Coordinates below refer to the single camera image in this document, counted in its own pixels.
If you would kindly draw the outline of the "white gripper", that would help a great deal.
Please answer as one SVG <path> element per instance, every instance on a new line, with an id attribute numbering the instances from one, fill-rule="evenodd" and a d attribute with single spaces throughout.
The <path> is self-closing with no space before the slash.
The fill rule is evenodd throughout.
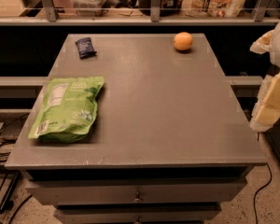
<path id="1" fill-rule="evenodd" d="M 272 64 L 280 67 L 280 22 L 250 47 L 257 54 L 270 52 Z M 262 81 L 258 100 L 252 111 L 250 127 L 255 132 L 266 132 L 280 119 L 280 72 L 273 76 L 267 75 Z"/>

